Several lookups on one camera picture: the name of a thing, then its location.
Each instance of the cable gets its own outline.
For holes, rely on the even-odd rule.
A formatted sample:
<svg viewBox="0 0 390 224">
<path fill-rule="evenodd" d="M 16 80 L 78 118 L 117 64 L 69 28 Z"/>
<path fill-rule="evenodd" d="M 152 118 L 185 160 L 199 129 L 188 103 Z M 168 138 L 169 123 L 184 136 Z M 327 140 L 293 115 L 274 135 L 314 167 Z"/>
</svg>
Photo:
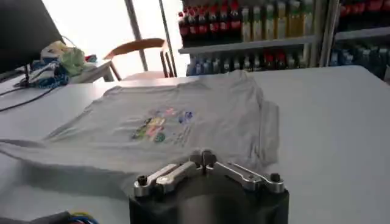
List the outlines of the cable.
<svg viewBox="0 0 390 224">
<path fill-rule="evenodd" d="M 14 109 L 16 107 L 20 107 L 20 106 L 26 105 L 26 104 L 31 103 L 33 101 L 36 101 L 36 100 L 42 98 L 44 95 L 49 94 L 51 91 L 55 90 L 56 88 L 57 87 L 51 88 L 51 89 L 47 90 L 46 92 L 44 92 L 43 94 L 40 94 L 39 96 L 34 97 L 33 99 L 25 101 L 23 103 L 18 103 L 18 104 L 14 105 L 14 106 L 11 106 L 11 107 L 2 108 L 2 109 L 0 109 L 0 113 L 3 112 L 3 111 Z M 11 92 L 14 92 L 14 91 L 17 91 L 17 90 L 20 90 L 20 89 L 25 89 L 25 88 L 13 89 L 13 90 L 8 91 L 6 93 L 11 93 Z"/>
</svg>

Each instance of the shelf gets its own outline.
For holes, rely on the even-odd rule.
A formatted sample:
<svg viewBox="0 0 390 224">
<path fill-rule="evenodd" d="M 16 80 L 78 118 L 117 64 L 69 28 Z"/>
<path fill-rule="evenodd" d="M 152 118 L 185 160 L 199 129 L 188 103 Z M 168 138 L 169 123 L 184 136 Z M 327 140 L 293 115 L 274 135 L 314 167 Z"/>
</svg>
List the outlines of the shelf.
<svg viewBox="0 0 390 224">
<path fill-rule="evenodd" d="M 219 51 L 245 50 L 263 47 L 289 46 L 297 44 L 313 43 L 314 35 L 305 37 L 292 37 L 286 39 L 263 40 L 253 42 L 241 42 L 232 44 L 209 45 L 202 47 L 188 47 L 179 49 L 180 54 L 201 54 Z"/>
<path fill-rule="evenodd" d="M 351 40 L 357 38 L 380 37 L 386 35 L 390 35 L 390 27 L 338 32 L 336 33 L 335 40 Z"/>
</svg>

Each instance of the black knob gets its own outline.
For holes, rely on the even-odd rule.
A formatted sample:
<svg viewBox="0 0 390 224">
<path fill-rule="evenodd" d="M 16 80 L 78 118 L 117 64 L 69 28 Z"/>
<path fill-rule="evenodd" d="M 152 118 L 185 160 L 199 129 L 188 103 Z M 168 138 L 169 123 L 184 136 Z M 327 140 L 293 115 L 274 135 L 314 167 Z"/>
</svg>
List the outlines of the black knob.
<svg viewBox="0 0 390 224">
<path fill-rule="evenodd" d="M 145 186 L 147 184 L 147 176 L 145 175 L 139 176 L 136 180 L 140 186 Z"/>
<path fill-rule="evenodd" d="M 272 182 L 276 182 L 276 183 L 280 182 L 280 175 L 279 175 L 279 173 L 272 173 L 271 174 L 271 181 Z"/>
</svg>

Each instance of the white table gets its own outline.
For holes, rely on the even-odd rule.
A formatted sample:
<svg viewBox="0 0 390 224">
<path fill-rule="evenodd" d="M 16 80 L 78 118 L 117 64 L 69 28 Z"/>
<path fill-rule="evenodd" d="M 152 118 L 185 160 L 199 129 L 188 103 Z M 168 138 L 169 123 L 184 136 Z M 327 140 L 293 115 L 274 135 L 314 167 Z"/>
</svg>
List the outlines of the white table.
<svg viewBox="0 0 390 224">
<path fill-rule="evenodd" d="M 253 75 L 265 97 L 280 107 L 279 163 L 269 170 L 280 172 L 290 191 L 289 222 L 388 223 L 390 87 L 357 66 Z M 192 79 L 121 85 L 174 85 Z M 112 85 L 70 85 L 0 114 L 0 138 L 40 139 Z M 0 215 L 27 220 L 66 209 L 88 211 L 101 223 L 129 222 L 126 198 L 104 178 L 0 156 Z"/>
</svg>

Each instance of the soda bottle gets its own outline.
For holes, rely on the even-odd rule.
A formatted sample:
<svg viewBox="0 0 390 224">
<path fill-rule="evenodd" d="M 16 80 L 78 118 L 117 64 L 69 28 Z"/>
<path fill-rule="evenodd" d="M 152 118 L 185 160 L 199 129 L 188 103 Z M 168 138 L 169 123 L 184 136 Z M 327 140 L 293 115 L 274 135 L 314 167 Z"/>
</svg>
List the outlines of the soda bottle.
<svg viewBox="0 0 390 224">
<path fill-rule="evenodd" d="M 253 71 L 255 72 L 261 71 L 260 59 L 257 54 L 255 54 L 255 58 L 253 59 L 253 62 L 254 62 Z"/>
<path fill-rule="evenodd" d="M 239 64 L 239 58 L 235 57 L 233 61 L 233 70 L 240 70 L 241 65 Z"/>
<path fill-rule="evenodd" d="M 219 30 L 220 30 L 220 36 L 221 41 L 223 43 L 229 42 L 229 33 L 230 33 L 230 21 L 229 21 L 229 15 L 227 11 L 227 3 L 223 4 L 221 7 L 221 15 L 220 15 L 220 23 L 219 23 Z"/>
<path fill-rule="evenodd" d="M 212 41 L 218 41 L 219 38 L 219 17 L 216 13 L 216 6 L 214 5 L 209 14 L 208 14 L 208 20 L 210 22 L 210 35 Z"/>
<path fill-rule="evenodd" d="M 249 56 L 245 56 L 245 59 L 244 59 L 244 63 L 243 63 L 243 70 L 247 71 L 247 72 L 252 72 L 252 67 L 250 65 L 250 59 L 249 59 Z"/>
<path fill-rule="evenodd" d="M 204 9 L 199 11 L 199 39 L 202 41 L 208 41 L 208 22 L 205 17 Z"/>
<path fill-rule="evenodd" d="M 347 30 L 361 29 L 361 24 L 364 22 L 364 9 L 366 7 L 365 0 L 353 0 L 349 13 L 349 22 Z"/>
<path fill-rule="evenodd" d="M 274 56 L 272 54 L 264 54 L 264 59 L 265 59 L 265 68 L 266 70 L 274 70 L 275 69 L 275 62 L 274 62 Z"/>
<path fill-rule="evenodd" d="M 383 1 L 380 25 L 382 27 L 390 26 L 390 0 Z"/>
<path fill-rule="evenodd" d="M 190 39 L 192 41 L 196 41 L 198 38 L 199 27 L 197 25 L 196 16 L 193 9 L 190 10 L 190 15 L 188 17 L 188 25 L 190 27 Z"/>
<path fill-rule="evenodd" d="M 381 21 L 381 8 L 383 0 L 368 0 L 365 13 L 364 28 L 370 29 L 377 27 Z"/>
<path fill-rule="evenodd" d="M 238 3 L 233 1 L 232 11 L 230 12 L 230 28 L 232 41 L 238 42 L 241 40 L 241 16 L 238 11 Z"/>
<path fill-rule="evenodd" d="M 183 46 L 186 47 L 186 41 L 189 35 L 189 28 L 184 20 L 184 15 L 182 12 L 179 12 L 179 30 L 180 36 L 182 36 Z"/>
<path fill-rule="evenodd" d="M 277 70 L 286 69 L 286 55 L 282 52 L 276 55 L 276 69 Z"/>
<path fill-rule="evenodd" d="M 224 70 L 223 73 L 230 72 L 230 59 L 226 58 L 224 62 Z"/>
</svg>

